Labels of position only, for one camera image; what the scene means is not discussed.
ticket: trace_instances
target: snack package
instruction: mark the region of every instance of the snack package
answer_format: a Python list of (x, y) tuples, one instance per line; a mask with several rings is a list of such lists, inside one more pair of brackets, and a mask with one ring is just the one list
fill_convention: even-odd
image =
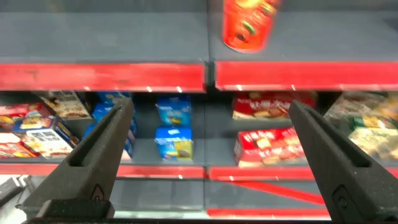
[(295, 162), (305, 154), (293, 127), (240, 131), (234, 147), (239, 167), (261, 167)]
[(325, 113), (328, 121), (347, 118), (349, 116), (379, 116), (376, 108), (386, 98), (382, 95), (368, 92), (343, 92), (335, 103)]
[(45, 91), (36, 95), (62, 119), (91, 118), (83, 100), (74, 91)]
[(170, 161), (192, 161), (193, 138), (190, 128), (157, 128), (155, 142), (157, 143), (162, 159)]
[(353, 129), (356, 128), (387, 128), (397, 129), (398, 123), (393, 119), (382, 116), (368, 116), (352, 117), (351, 123)]
[(53, 115), (42, 103), (23, 103), (0, 106), (0, 126), (11, 130), (16, 121), (25, 117)]
[(25, 118), (14, 125), (11, 133), (47, 159), (65, 157), (79, 143), (58, 116)]
[(398, 129), (356, 128), (348, 138), (370, 156), (398, 159)]
[(101, 102), (110, 104), (116, 104), (122, 96), (131, 98), (130, 93), (120, 91), (99, 91), (97, 95), (101, 99)]
[(398, 121), (398, 93), (388, 93), (387, 100), (381, 103), (376, 111), (385, 117)]
[(12, 133), (0, 133), (0, 159), (37, 157), (39, 153), (32, 152), (31, 148)]
[[(98, 103), (93, 111), (93, 117), (95, 121), (100, 122), (102, 118), (105, 117), (111, 111), (112, 107), (113, 104)], [(130, 122), (130, 130), (132, 131), (133, 135), (137, 134), (137, 124), (134, 115)]]
[(188, 95), (161, 97), (156, 104), (160, 119), (165, 125), (191, 124), (191, 100)]
[[(83, 136), (83, 139), (87, 137), (89, 133), (95, 128), (97, 124), (91, 124), (87, 127), (85, 134)], [(122, 153), (121, 160), (131, 160), (132, 159), (132, 153), (134, 151), (134, 142), (135, 138), (134, 135), (132, 134), (131, 130), (129, 130), (127, 134), (126, 141), (124, 142), (124, 150)]]
[(233, 119), (287, 119), (290, 104), (298, 100), (315, 106), (313, 92), (251, 92), (238, 93), (233, 100)]

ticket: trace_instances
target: cookie box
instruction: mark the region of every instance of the cookie box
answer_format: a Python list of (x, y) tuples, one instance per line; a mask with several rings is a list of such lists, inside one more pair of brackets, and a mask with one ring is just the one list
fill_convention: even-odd
[(156, 104), (164, 125), (189, 126), (191, 124), (191, 101), (187, 95), (161, 97)]
[[(105, 117), (112, 109), (113, 104), (108, 104), (108, 103), (98, 103), (93, 111), (93, 117), (96, 122), (100, 122), (103, 117)], [(130, 130), (132, 131), (132, 134), (135, 136), (137, 134), (137, 124), (136, 120), (134, 119), (134, 115), (132, 117), (132, 120), (130, 122)]]
[(51, 107), (62, 119), (91, 118), (87, 107), (74, 91), (37, 92), (45, 104)]
[(315, 106), (312, 92), (252, 92), (238, 93), (233, 101), (233, 119), (287, 119), (290, 104), (298, 100)]
[(130, 93), (120, 91), (99, 91), (97, 92), (97, 95), (102, 103), (110, 104), (116, 104), (123, 96), (131, 97)]
[(30, 147), (13, 133), (0, 133), (0, 159), (37, 157), (39, 153), (31, 151)]
[[(87, 127), (83, 139), (87, 137), (89, 133), (91, 133), (91, 131), (95, 128), (96, 125), (97, 124), (91, 124)], [(134, 151), (134, 142), (135, 142), (134, 135), (132, 134), (131, 130), (129, 130), (126, 141), (124, 142), (124, 150), (122, 153), (121, 160), (132, 159), (132, 152)]]
[(47, 159), (65, 157), (79, 143), (58, 116), (25, 118), (18, 121), (11, 132)]
[(43, 103), (23, 103), (0, 106), (0, 126), (11, 130), (16, 121), (25, 117), (49, 116), (52, 112)]
[(305, 157), (293, 127), (240, 131), (235, 143), (234, 155), (240, 167), (291, 163)]
[(162, 159), (169, 161), (192, 161), (193, 139), (190, 128), (157, 128), (155, 142), (157, 143)]

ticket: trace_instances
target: blue snack package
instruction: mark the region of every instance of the blue snack package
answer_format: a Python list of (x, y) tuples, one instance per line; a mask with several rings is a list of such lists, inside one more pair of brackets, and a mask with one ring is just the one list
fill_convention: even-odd
[(192, 161), (192, 130), (185, 127), (159, 127), (155, 142), (163, 160)]
[(97, 95), (99, 96), (99, 98), (103, 103), (109, 103), (109, 104), (117, 103), (122, 98), (122, 96), (131, 98), (129, 92), (120, 92), (120, 91), (99, 91), (97, 92)]
[(160, 119), (165, 125), (189, 126), (191, 124), (191, 101), (188, 95), (160, 97), (156, 106)]
[[(93, 117), (95, 121), (100, 122), (111, 111), (112, 107), (113, 105), (111, 104), (98, 103), (93, 111)], [(130, 130), (132, 131), (134, 136), (137, 134), (137, 124), (134, 116), (132, 117), (130, 123)]]
[[(91, 133), (91, 131), (95, 128), (96, 125), (97, 124), (91, 124), (87, 127), (83, 139), (87, 137), (89, 133)], [(134, 151), (134, 142), (135, 142), (134, 135), (132, 134), (131, 130), (129, 130), (126, 141), (124, 142), (124, 150), (121, 158), (122, 160), (132, 159), (132, 153)]]

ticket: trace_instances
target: red cardboard box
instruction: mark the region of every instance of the red cardboard box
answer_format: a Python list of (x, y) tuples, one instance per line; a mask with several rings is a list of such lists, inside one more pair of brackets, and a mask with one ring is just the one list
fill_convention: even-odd
[(238, 93), (233, 102), (233, 119), (286, 119), (294, 100), (315, 107), (314, 92), (252, 92)]
[(0, 126), (11, 130), (16, 121), (25, 117), (48, 115), (51, 115), (51, 112), (42, 103), (0, 106)]
[(234, 153), (240, 167), (259, 167), (279, 162), (293, 162), (305, 156), (293, 127), (240, 131)]
[(0, 159), (37, 156), (39, 153), (32, 152), (15, 134), (0, 133)]

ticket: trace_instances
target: red cylindrical can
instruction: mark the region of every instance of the red cylindrical can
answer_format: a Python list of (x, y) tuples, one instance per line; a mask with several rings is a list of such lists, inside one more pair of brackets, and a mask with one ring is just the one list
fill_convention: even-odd
[(262, 50), (279, 0), (224, 0), (224, 43), (242, 53)]

